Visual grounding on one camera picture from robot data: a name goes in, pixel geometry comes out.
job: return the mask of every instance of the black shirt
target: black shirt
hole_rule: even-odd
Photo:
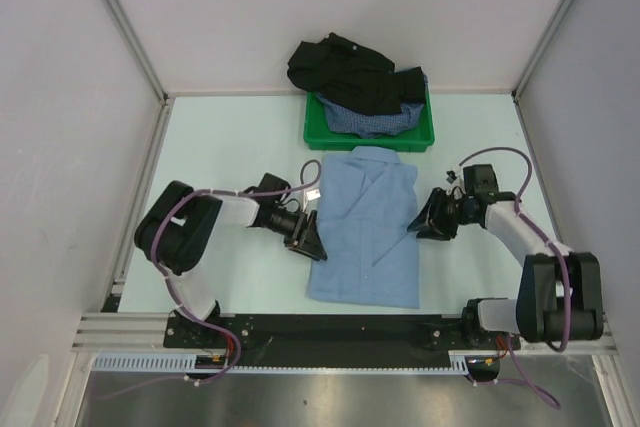
[[[379,52],[332,33],[317,44],[301,42],[289,59],[287,76],[299,89],[320,92],[359,114],[400,114],[402,102],[424,104],[422,69],[394,69]]]

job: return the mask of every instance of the blue checkered shirt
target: blue checkered shirt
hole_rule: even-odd
[[[321,93],[316,97],[324,105],[324,115],[331,132],[338,134],[356,134],[363,139],[373,139],[380,135],[397,135],[413,129],[420,122],[424,104],[400,104],[401,114],[362,115],[338,104],[334,104]]]

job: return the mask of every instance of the white table surface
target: white table surface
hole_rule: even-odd
[[[418,166],[416,194],[422,208],[433,187],[446,185],[450,170],[466,155],[491,146],[527,152],[515,106],[508,95],[433,95],[436,142],[421,154],[400,154]],[[176,99],[147,207],[172,180],[194,188],[242,190],[271,172],[297,185],[300,166],[324,153],[302,140],[304,97],[180,97]],[[523,160],[510,153],[474,159],[492,163],[502,190],[516,192],[526,174]],[[538,179],[524,206],[552,232]],[[363,306],[307,298],[310,261],[282,246],[266,229],[239,229],[225,248],[207,249],[205,269],[223,312],[305,314],[459,314],[467,300],[511,297],[521,268],[509,251],[479,226],[462,226],[450,242],[420,241],[420,308]],[[168,312],[174,307],[162,278],[134,249],[120,312]]]

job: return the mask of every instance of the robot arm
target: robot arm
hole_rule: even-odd
[[[204,320],[217,306],[204,270],[197,266],[214,226],[264,227],[282,235],[287,249],[314,260],[327,259],[317,232],[316,211],[307,213],[300,206],[291,211],[285,204],[288,194],[268,195],[288,189],[291,185],[285,180],[266,173],[257,187],[244,191],[245,195],[222,191],[221,196],[195,197],[177,211],[162,233],[156,255],[187,311]],[[161,223],[193,192],[192,187],[182,182],[171,182],[138,225],[134,243],[149,261]]]
[[[528,342],[560,340],[564,329],[564,299],[556,294],[556,284],[561,277],[555,253],[516,212],[516,196],[499,191],[491,165],[466,167],[463,185],[451,192],[434,189],[407,230],[417,232],[418,238],[446,241],[456,237],[459,225],[478,224],[495,235],[523,268],[518,296],[516,299],[471,300],[463,317],[479,332],[511,332],[522,335]],[[569,338],[598,339],[603,331],[598,260],[590,253],[574,253],[559,242],[553,243],[569,271],[571,289],[563,294],[571,296]]]

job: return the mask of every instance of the white wall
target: white wall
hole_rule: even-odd
[[[522,107],[566,240],[600,259],[605,311],[640,394],[640,9],[578,0]]]
[[[44,353],[42,421],[99,307],[159,106],[100,0],[0,6],[0,413]]]
[[[300,40],[335,31],[438,90],[510,92],[559,0],[121,0],[168,91],[288,91]]]

